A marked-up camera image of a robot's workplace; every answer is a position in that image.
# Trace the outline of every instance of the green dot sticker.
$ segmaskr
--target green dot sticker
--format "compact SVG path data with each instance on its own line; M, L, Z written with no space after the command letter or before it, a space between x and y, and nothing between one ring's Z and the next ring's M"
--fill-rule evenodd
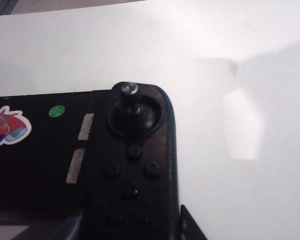
M62 105L54 106L50 109L49 116L52 118L60 117L62 114L65 113L65 110L65 107Z

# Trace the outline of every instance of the black plastic casing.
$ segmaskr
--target black plastic casing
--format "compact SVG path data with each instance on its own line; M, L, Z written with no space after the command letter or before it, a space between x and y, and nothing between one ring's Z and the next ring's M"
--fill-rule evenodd
M109 125L111 109L121 101L112 90L0 97L0 108L19 110L31 133L13 145L0 146L0 210L63 212L84 206L81 240L178 240L179 202L176 129L172 104L159 87L138 84L142 96L156 101L161 117L152 132L118 135ZM65 113L51 118L49 109L63 105ZM88 140L78 140L85 114L93 113ZM127 156L138 145L139 159ZM84 148L76 184L66 183L74 150ZM145 165L155 161L160 175L149 178ZM107 164L119 166L117 177L104 175ZM126 183L137 194L125 197Z

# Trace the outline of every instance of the pink sticker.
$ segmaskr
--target pink sticker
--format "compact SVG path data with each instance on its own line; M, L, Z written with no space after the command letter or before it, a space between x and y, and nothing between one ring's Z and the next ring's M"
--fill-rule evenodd
M16 144L30 132L31 124L22 116L22 111L10 111L9 106L0 109L0 146Z

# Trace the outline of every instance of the white table surface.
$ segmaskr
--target white table surface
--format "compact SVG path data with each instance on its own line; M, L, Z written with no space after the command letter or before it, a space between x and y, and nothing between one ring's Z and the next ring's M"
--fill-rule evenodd
M180 203L209 240L300 240L300 0L149 0L0 16L0 96L156 84Z

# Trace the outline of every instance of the sticker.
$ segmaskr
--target sticker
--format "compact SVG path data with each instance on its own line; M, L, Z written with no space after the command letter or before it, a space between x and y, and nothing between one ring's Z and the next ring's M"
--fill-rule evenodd
M0 146L16 144L30 132L31 124L22 116L22 111L10 111L9 106L0 109Z
M85 149L78 148L74 150L72 160L70 163L68 175L66 176L65 182L67 184L76 184L80 173L82 159L84 158Z
M64 114L65 111L66 111L66 108L64 106L57 105L57 106L52 107L49 110L49 116L52 118L57 118L57 117L60 117L62 114Z
M81 130L79 132L78 140L88 140L91 130L91 125L94 120L94 113L87 113L84 115Z

